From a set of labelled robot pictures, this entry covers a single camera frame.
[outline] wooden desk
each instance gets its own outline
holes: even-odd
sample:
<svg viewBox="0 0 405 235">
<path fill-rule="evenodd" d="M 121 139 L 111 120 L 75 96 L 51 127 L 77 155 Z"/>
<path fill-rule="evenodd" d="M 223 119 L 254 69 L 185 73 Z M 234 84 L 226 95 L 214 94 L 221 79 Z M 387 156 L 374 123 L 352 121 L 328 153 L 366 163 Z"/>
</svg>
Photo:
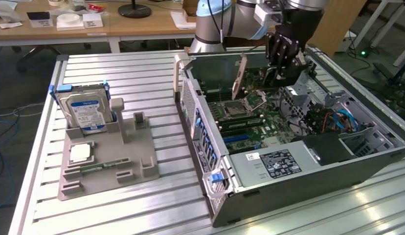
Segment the wooden desk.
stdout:
<svg viewBox="0 0 405 235">
<path fill-rule="evenodd" d="M 169 34 L 194 34 L 194 30 L 179 30 L 175 28 L 169 9 L 181 9 L 182 5 L 173 2 L 154 3 L 146 1 L 137 1 L 138 4 L 143 4 L 151 9 L 151 15 L 141 19 L 129 19 L 122 17 L 117 13 L 117 9 L 126 2 L 110 3 L 110 35 L 111 36 L 137 36 L 137 35 L 169 35 Z"/>
<path fill-rule="evenodd" d="M 57 9 L 57 7 L 49 6 L 45 0 L 18 2 L 16 11 L 25 21 L 20 27 L 0 28 L 0 46 L 109 42 L 110 52 L 118 53 L 119 41 L 193 38 L 194 30 L 177 29 L 170 18 L 170 10 L 159 8 L 179 9 L 181 5 L 178 3 L 147 2 L 147 6 L 151 8 L 151 16 L 143 19 L 129 19 L 118 15 L 118 7 L 127 2 L 102 2 L 99 4 L 106 6 L 105 13 L 101 16 L 103 27 L 57 31 L 55 16 L 53 16 L 54 27 L 45 28 L 32 28 L 26 16 L 26 12 L 47 11 Z"/>
<path fill-rule="evenodd" d="M 47 39 L 47 38 L 78 38 L 78 37 L 94 37 L 95 34 L 109 35 L 109 15 L 102 15 L 103 27 L 87 28 L 81 30 L 55 30 L 55 16 L 53 16 L 53 27 L 32 28 L 26 12 L 49 11 L 57 9 L 57 7 L 49 6 L 45 0 L 33 0 L 30 2 L 18 2 L 16 6 L 16 12 L 24 19 L 22 26 L 14 28 L 0 28 L 0 40 L 29 40 L 29 39 Z"/>
</svg>

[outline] robotic arm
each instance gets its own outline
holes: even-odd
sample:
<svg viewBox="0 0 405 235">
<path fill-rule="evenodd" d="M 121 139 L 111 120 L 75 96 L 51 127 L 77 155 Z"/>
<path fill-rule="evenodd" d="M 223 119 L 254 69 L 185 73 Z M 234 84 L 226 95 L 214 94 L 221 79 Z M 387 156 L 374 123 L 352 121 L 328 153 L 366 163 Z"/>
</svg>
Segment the robotic arm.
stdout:
<svg viewBox="0 0 405 235">
<path fill-rule="evenodd" d="M 223 51 L 226 36 L 260 39 L 267 34 L 266 59 L 274 67 L 271 87 L 292 85 L 306 68 L 303 49 L 316 29 L 327 0 L 199 0 L 190 53 Z"/>
</svg>

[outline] slotted aluminum surface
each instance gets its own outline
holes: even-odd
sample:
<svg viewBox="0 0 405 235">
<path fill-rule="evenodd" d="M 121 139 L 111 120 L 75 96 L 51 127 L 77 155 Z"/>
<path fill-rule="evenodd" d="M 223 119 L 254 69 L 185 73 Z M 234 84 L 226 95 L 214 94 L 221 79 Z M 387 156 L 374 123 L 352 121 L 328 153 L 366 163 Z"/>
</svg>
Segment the slotted aluminum surface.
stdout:
<svg viewBox="0 0 405 235">
<path fill-rule="evenodd" d="M 171 98 L 173 56 L 181 51 L 70 56 L 62 62 L 58 84 L 106 80 L 111 97 L 125 101 L 123 118 L 149 116 L 159 179 L 58 201 L 65 119 L 50 105 L 43 144 L 33 171 L 22 234 L 405 234 L 405 159 L 382 169 L 362 184 L 288 207 L 211 228 L 207 208 L 190 160 Z M 339 89 L 324 71 L 316 78 Z"/>
</svg>

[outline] lamp base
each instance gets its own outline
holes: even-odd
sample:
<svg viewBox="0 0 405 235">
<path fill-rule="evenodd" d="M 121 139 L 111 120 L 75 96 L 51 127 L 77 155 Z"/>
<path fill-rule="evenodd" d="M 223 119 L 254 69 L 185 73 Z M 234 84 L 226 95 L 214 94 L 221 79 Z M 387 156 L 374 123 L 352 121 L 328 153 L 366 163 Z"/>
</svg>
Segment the lamp base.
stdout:
<svg viewBox="0 0 405 235">
<path fill-rule="evenodd" d="M 135 4 L 135 9 L 133 9 L 133 5 L 126 4 L 118 7 L 118 14 L 127 18 L 143 18 L 151 14 L 151 9 L 139 4 Z"/>
</svg>

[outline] table leg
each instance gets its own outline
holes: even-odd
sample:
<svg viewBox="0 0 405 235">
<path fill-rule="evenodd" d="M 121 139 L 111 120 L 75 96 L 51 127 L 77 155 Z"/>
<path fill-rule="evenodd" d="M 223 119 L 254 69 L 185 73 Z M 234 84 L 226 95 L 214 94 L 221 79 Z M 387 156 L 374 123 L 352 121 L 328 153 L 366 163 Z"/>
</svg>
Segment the table leg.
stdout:
<svg viewBox="0 0 405 235">
<path fill-rule="evenodd" d="M 403 61 L 405 61 L 405 51 L 403 51 L 403 53 L 400 54 L 400 56 L 398 57 L 398 59 L 395 60 L 395 62 L 392 63 L 392 65 L 394 65 L 395 67 L 398 67 L 398 66 L 403 63 Z"/>
<path fill-rule="evenodd" d="M 119 37 L 109 37 L 107 38 L 109 42 L 109 48 L 110 48 L 110 53 L 119 53 Z"/>
<path fill-rule="evenodd" d="M 374 39 L 374 41 L 371 42 L 371 47 L 376 47 L 378 43 L 380 42 L 384 34 L 387 33 L 387 31 L 390 30 L 392 24 L 395 23 L 396 19 L 399 18 L 400 14 L 405 11 L 405 5 L 402 5 L 399 7 L 399 9 L 396 10 L 396 12 L 394 13 L 394 15 L 391 16 L 388 22 L 386 23 L 384 27 L 382 28 L 380 32 L 378 33 L 376 38 Z"/>
<path fill-rule="evenodd" d="M 370 19 L 366 22 L 366 25 L 363 26 L 363 29 L 362 29 L 359 35 L 356 36 L 356 38 L 355 38 L 355 40 L 352 42 L 354 47 L 358 47 L 358 44 L 359 44 L 360 40 L 363 39 L 363 37 L 364 37 L 368 29 L 371 28 L 371 25 L 375 22 L 375 20 L 376 20 L 379 14 L 380 14 L 380 12 L 382 12 L 382 10 L 383 10 L 387 2 L 388 2 L 387 0 L 382 0 L 382 2 L 379 3 L 378 8 L 375 9 L 375 11 L 374 11 Z"/>
</svg>

